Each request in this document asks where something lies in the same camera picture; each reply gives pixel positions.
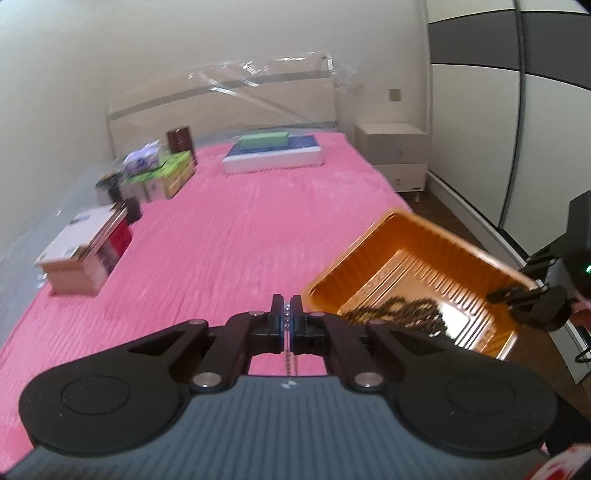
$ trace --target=white wardrobe panel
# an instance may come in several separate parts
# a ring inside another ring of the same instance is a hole
[[[498,224],[511,172],[519,72],[433,65],[430,169]]]
[[[512,0],[427,0],[429,23],[513,7]]]
[[[587,13],[576,0],[521,0],[522,12],[576,12]]]
[[[524,128],[505,230],[529,254],[564,233],[591,189],[591,92],[526,75]]]

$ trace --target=gray gripper base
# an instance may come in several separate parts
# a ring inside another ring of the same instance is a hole
[[[38,448],[7,479],[522,480],[544,461],[536,450],[450,455],[407,432],[381,397],[336,377],[287,380],[240,377],[227,392],[197,396],[170,430],[129,452],[73,458]]]

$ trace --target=pink blanket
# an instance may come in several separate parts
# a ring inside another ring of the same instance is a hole
[[[230,145],[199,150],[187,185],[144,205],[97,297],[42,289],[0,352],[0,471],[31,449],[18,398],[40,372],[191,318],[222,325],[268,310],[274,293],[288,301],[388,208],[405,206],[344,135],[316,138],[321,167],[225,176]],[[298,363],[300,375],[323,371],[314,357]],[[285,360],[261,355],[251,373],[285,374]]]

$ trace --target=orange tray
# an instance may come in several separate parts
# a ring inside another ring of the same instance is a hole
[[[504,359],[520,326],[486,295],[535,282],[472,244],[406,210],[391,209],[302,292],[309,311],[343,314],[394,296],[439,303],[456,345]]]

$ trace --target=brown canister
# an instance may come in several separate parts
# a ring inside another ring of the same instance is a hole
[[[189,127],[179,127],[168,130],[168,132],[166,132],[166,137],[168,138],[170,153],[189,151],[193,158],[193,164],[197,165],[197,157],[195,156],[195,151],[193,149],[193,139],[191,138]]]

